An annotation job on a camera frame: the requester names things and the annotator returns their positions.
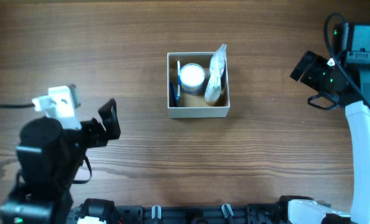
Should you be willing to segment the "blue disposable razor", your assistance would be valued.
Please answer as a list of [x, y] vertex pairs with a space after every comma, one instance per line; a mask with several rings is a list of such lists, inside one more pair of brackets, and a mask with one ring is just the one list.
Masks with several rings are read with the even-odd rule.
[[170, 96], [172, 99], [173, 107], [177, 107], [178, 106], [177, 94], [175, 92], [175, 86], [172, 82], [169, 82], [169, 90], [170, 90]]

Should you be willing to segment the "blue white toothbrush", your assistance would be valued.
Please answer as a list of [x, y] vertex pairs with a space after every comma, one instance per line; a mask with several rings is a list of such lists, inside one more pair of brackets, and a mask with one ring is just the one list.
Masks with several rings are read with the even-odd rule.
[[180, 79], [180, 74], [181, 74], [181, 64], [180, 61], [177, 61], [177, 94], [176, 94], [176, 102], [179, 102], [180, 99], [180, 90], [181, 90], [181, 79]]

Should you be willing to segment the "white cotton swab tub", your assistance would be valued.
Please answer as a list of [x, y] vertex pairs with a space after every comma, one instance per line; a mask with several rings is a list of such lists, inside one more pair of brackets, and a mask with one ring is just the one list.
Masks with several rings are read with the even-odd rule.
[[180, 87], [188, 94], [196, 95], [201, 92], [206, 75], [199, 64], [188, 63], [180, 69]]

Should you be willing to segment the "white amber tube bottle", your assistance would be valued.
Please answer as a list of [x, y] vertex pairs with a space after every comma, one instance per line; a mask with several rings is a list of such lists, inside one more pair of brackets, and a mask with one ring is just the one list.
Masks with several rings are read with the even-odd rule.
[[210, 62], [210, 78], [205, 90], [205, 101], [209, 105], [214, 105], [218, 102], [221, 91], [222, 91], [222, 81], [223, 69], [220, 67], [222, 63], [216, 57], [213, 57]]

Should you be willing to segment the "dark blue spray bottle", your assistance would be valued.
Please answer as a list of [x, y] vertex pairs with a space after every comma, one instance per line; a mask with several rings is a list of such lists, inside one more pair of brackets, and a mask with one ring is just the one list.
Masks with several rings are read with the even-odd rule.
[[221, 47], [215, 52], [216, 64], [220, 72], [221, 80], [221, 96], [226, 91], [226, 44], [222, 44]]

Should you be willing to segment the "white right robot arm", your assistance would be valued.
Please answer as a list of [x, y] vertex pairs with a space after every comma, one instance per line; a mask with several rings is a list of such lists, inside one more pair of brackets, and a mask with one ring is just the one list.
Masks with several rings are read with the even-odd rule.
[[351, 211], [343, 213], [310, 197], [283, 195], [276, 203], [233, 208], [141, 208], [141, 223], [370, 223], [370, 24], [341, 22], [324, 31], [330, 53], [308, 51], [291, 73], [317, 98], [343, 108], [353, 146], [354, 192]]

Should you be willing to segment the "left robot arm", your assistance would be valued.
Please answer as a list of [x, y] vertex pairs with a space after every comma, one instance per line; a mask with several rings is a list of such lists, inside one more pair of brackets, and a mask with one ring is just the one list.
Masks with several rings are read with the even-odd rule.
[[65, 223], [73, 204], [70, 187], [86, 150], [107, 144], [106, 130], [96, 119], [81, 129], [63, 129], [53, 118], [27, 123], [16, 148], [21, 169], [0, 206], [3, 223]]

